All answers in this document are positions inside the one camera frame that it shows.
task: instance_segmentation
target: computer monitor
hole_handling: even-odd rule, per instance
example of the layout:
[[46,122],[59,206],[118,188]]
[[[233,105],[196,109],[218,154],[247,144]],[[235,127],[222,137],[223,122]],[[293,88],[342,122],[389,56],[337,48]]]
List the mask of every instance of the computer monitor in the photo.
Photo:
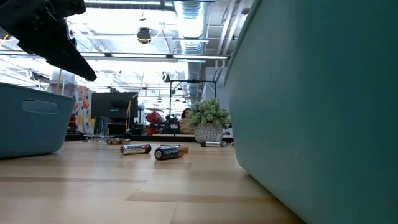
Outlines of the computer monitor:
[[130,117],[138,117],[138,93],[93,93],[91,118],[126,119],[131,100]]

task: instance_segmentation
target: red object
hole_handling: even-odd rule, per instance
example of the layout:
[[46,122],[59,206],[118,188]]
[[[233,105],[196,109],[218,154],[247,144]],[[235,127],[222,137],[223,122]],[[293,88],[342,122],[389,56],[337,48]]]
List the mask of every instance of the red object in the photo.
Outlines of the red object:
[[151,123],[156,122],[156,121],[164,122],[162,116],[156,112],[152,112],[152,113],[148,114],[146,116],[146,119],[148,122],[151,122]]
[[76,116],[73,114],[72,116],[70,116],[69,119],[69,129],[71,129],[72,131],[76,131]]
[[147,135],[152,136],[155,134],[156,130],[154,128],[151,128],[149,125],[146,125],[145,129],[147,130]]
[[88,104],[88,100],[86,98],[83,98],[83,107],[88,109],[90,105]]

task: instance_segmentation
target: ventilation duct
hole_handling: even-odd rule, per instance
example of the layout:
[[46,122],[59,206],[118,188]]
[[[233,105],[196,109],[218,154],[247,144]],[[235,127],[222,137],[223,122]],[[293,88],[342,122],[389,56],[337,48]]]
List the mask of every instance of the ventilation duct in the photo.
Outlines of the ventilation duct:
[[[202,39],[205,36],[205,21],[207,15],[207,2],[175,1],[175,11],[178,15],[178,34],[180,38]],[[183,54],[200,55],[205,53],[205,43],[201,41],[189,40],[181,41]],[[188,62],[188,79],[205,80],[206,64],[198,62]],[[191,103],[201,100],[201,85],[187,85],[188,100]]]

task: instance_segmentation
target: ductwork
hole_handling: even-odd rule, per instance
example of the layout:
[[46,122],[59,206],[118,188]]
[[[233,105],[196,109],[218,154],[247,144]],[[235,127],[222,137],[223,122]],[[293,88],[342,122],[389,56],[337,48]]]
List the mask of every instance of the ductwork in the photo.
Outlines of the ductwork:
[[[87,8],[105,9],[151,9],[175,11],[178,15],[178,34],[181,38],[203,39],[205,37],[205,21],[207,15],[208,2],[200,1],[128,1],[128,0],[86,0]],[[200,55],[205,53],[205,43],[201,41],[183,40],[180,42],[183,54]],[[188,62],[188,79],[205,80],[206,64],[198,62]],[[204,85],[188,85],[186,94],[191,102],[201,100]]]
[[[175,1],[175,11],[178,15],[178,34],[181,38],[202,39],[205,36],[205,21],[207,15],[207,2]],[[201,41],[181,41],[183,54],[204,54],[205,43]],[[205,80],[206,64],[198,62],[188,62],[188,79]],[[204,85],[188,85],[188,100],[191,103],[201,100],[201,92]]]

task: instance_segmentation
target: white pot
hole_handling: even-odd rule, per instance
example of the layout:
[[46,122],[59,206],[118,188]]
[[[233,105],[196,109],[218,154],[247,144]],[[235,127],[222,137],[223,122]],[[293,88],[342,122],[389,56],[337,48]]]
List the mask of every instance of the white pot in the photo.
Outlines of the white pot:
[[223,127],[212,123],[199,124],[195,127],[195,139],[199,143],[207,141],[220,142],[223,140]]

